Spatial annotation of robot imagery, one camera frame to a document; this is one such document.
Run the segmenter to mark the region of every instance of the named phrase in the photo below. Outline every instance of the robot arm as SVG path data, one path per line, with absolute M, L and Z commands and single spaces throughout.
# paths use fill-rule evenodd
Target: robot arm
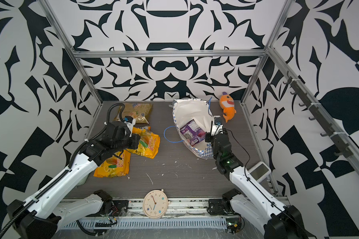
M 57 174 L 47 185 L 29 196 L 24 202 L 14 200 L 7 207 L 10 222 L 0 232 L 0 238 L 13 224 L 24 239 L 51 238 L 61 227 L 89 214 L 108 212 L 112 197 L 102 190 L 89 197 L 64 207 L 58 203 L 90 172 L 100 166 L 116 152 L 137 149 L 140 136 L 133 134 L 135 119 L 125 117 L 122 122 L 109 122 L 113 105 L 107 116 L 106 127 L 97 136 L 82 144 L 73 154 L 71 163 Z
M 300 212 L 287 207 L 273 197 L 255 180 L 243 163 L 232 153 L 227 131 L 222 128 L 219 116 L 214 117 L 211 133 L 206 142 L 211 142 L 218 171 L 235 184 L 249 200 L 233 189 L 224 194 L 227 211 L 234 211 L 246 218 L 264 238 L 307 239 Z

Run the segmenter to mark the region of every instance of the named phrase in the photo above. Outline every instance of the blue checkered pattern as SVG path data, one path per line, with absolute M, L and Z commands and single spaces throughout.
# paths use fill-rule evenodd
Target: blue checkered pattern
M 174 125 L 176 126 L 176 129 L 178 131 L 178 134 L 181 135 L 181 132 L 179 131 L 179 126 L 177 125 L 177 120 L 176 117 L 174 115 L 174 108 L 173 108 L 173 121 L 174 121 Z M 192 151 L 197 157 L 203 158 L 203 159 L 213 159 L 213 149 L 211 148 L 211 143 L 206 143 L 206 149 L 205 150 L 199 150 L 196 149 L 188 144 L 186 144 L 185 142 L 183 142 L 183 144 L 190 150 Z

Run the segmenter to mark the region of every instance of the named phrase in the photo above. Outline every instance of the blue bag handle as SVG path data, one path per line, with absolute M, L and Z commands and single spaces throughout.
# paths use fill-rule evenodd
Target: blue bag handle
M 211 117 L 213 117 L 213 115 L 211 115 L 211 110 L 210 110 L 210 102 L 211 102 L 211 99 L 212 99 L 212 97 L 210 97 L 209 101 L 207 102 L 207 104 L 209 105 L 209 110 L 208 110 L 207 112 L 209 113 L 209 115 L 210 115 Z
M 168 140 L 168 139 L 166 138 L 166 136 L 165 136 L 166 130 L 167 130 L 168 128 L 171 128 L 171 127 L 175 127 L 175 126 L 169 126 L 169 127 L 167 127 L 167 128 L 165 129 L 165 131 L 163 132 L 163 136 L 165 137 L 165 139 L 166 139 L 167 141 L 171 142 L 171 143 L 180 143 L 180 142 L 183 142 L 183 140 L 177 141 L 177 142 L 173 142 L 173 141 L 170 141 L 170 140 Z

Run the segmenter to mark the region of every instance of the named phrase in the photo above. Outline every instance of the wall clock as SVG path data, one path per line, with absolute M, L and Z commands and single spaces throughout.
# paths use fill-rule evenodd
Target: wall clock
M 168 197 L 162 190 L 150 191 L 142 204 L 145 215 L 152 219 L 161 218 L 168 209 Z

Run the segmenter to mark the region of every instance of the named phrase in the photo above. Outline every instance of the black and white patterned wall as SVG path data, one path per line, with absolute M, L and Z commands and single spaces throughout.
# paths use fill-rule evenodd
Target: black and white patterned wall
M 39 4 L 0 0 L 0 229 L 6 205 L 65 167 L 97 106 Z
M 359 0 L 297 0 L 274 46 L 359 146 Z
M 275 44 L 359 146 L 359 1 L 297 0 Z M 271 59 L 246 104 L 279 189 L 318 238 L 359 237 L 359 175 Z
M 259 57 L 82 59 L 103 100 L 241 99 Z
M 51 0 L 76 50 L 264 48 L 284 0 Z
M 263 49 L 284 0 L 54 0 L 76 50 Z M 82 61 L 103 100 L 241 99 L 257 57 Z

